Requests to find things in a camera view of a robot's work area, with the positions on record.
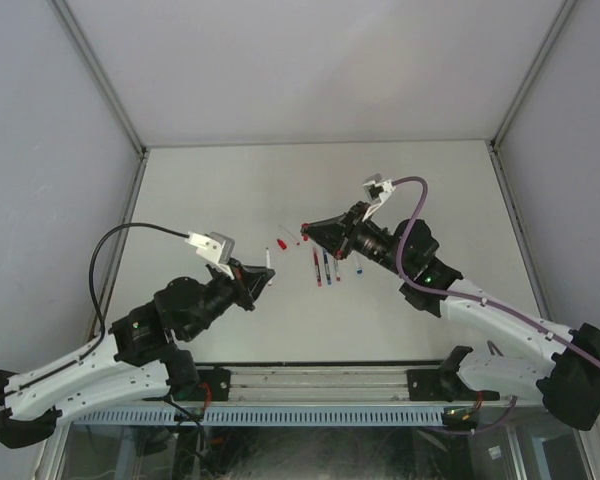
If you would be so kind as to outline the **thin white red pen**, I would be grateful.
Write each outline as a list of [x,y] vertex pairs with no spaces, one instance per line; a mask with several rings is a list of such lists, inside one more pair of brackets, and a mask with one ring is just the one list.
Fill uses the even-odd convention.
[[[269,247],[265,247],[265,263],[266,263],[266,268],[270,270],[272,267],[272,264],[271,264],[271,255],[270,255]],[[269,278],[267,284],[268,284],[268,286],[273,285],[272,277]]]

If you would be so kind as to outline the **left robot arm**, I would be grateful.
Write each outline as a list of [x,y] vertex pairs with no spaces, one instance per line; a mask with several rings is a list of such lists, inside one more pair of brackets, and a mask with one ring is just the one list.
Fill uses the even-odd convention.
[[235,259],[229,267],[229,273],[211,269],[205,284],[172,280],[103,335],[43,367],[0,370],[0,443],[28,447],[91,412],[198,385],[192,354],[179,343],[193,341],[232,306],[254,310],[275,276],[271,268]]

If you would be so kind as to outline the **small red pen cap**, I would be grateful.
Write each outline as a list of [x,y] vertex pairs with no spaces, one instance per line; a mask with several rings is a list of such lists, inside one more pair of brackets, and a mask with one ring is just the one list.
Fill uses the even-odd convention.
[[305,241],[305,242],[307,242],[309,240],[309,236],[306,232],[307,227],[308,227],[308,223],[303,223],[301,225],[301,234],[302,234],[303,241]]

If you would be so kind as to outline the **pink white pen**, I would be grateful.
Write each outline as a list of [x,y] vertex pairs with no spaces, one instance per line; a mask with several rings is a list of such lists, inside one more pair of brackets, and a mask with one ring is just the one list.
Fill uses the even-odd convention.
[[335,258],[333,259],[333,271],[334,271],[335,280],[337,282],[341,281],[341,276],[340,276],[338,261]]

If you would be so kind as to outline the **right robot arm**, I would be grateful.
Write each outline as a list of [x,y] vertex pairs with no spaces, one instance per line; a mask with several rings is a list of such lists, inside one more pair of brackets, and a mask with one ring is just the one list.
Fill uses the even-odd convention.
[[573,429],[592,429],[600,416],[600,329],[524,316],[439,260],[439,243],[424,220],[406,219],[389,231],[366,218],[368,208],[358,202],[339,216],[303,224],[301,233],[337,260],[356,252],[400,276],[400,292],[415,309],[479,330],[513,351],[489,360],[472,347],[454,348],[439,369],[449,399],[462,390],[516,396],[540,402]]

